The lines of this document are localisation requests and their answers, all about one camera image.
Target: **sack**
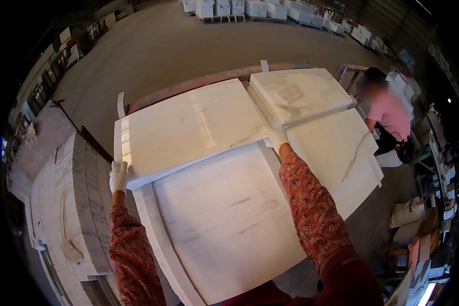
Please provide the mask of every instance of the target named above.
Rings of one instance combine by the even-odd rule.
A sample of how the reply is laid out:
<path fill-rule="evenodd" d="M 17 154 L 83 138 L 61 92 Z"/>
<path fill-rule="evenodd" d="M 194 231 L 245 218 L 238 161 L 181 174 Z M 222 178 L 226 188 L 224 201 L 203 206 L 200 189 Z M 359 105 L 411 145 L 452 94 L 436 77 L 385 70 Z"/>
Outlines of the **sack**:
<path fill-rule="evenodd" d="M 396 148 L 396 154 L 401 162 L 409 164 L 413 159 L 413 151 L 415 146 L 410 136 L 407 137 L 405 142 L 398 142 L 399 147 Z"/>
<path fill-rule="evenodd" d="M 425 205 L 419 197 L 416 197 L 406 203 L 394 205 L 389 226 L 395 228 L 424 217 Z"/>

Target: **white strap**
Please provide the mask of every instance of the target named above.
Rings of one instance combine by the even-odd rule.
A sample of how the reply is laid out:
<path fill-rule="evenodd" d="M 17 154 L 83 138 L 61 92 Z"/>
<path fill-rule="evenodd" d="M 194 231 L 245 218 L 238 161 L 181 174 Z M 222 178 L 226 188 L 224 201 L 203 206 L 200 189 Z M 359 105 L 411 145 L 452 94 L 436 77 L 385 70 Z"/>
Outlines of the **white strap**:
<path fill-rule="evenodd" d="M 260 64 L 262 65 L 262 72 L 269 72 L 269 64 L 267 64 L 267 60 L 260 60 Z"/>

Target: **white glove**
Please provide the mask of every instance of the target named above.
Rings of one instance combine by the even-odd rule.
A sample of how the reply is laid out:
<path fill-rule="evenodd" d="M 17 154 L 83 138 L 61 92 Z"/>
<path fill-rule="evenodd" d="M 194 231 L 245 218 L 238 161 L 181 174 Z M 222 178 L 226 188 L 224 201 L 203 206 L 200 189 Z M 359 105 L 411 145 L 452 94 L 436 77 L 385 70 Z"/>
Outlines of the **white glove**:
<path fill-rule="evenodd" d="M 109 175 L 110 191 L 114 194 L 116 190 L 120 190 L 126 195 L 126 186 L 128 185 L 128 163 L 113 161 L 112 171 Z"/>
<path fill-rule="evenodd" d="M 265 145 L 269 148 L 273 148 L 277 154 L 279 154 L 283 144 L 289 143 L 287 141 L 286 131 L 283 128 L 268 128 L 267 136 L 269 136 L 269 138 L 263 139 Z"/>

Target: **warehouse floor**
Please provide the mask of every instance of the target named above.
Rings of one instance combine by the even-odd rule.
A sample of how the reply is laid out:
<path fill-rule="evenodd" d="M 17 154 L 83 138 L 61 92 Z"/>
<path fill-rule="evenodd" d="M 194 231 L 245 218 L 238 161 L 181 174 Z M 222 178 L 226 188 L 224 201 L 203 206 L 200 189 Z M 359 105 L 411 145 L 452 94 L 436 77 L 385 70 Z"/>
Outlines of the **warehouse floor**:
<path fill-rule="evenodd" d="M 223 70 L 269 63 L 309 62 L 333 73 L 340 63 L 389 70 L 391 62 L 345 39 L 313 28 L 272 22 L 202 24 L 177 0 L 152 0 L 116 23 L 60 82 L 55 99 L 77 126 L 84 125 L 113 155 L 117 95 L 132 103 L 176 83 Z M 390 237 L 394 203 L 416 195 L 409 166 L 384 169 L 383 186 L 346 223 L 355 248 L 374 272 L 376 252 Z M 292 296 L 312 296 L 319 277 L 304 260 L 275 279 Z"/>

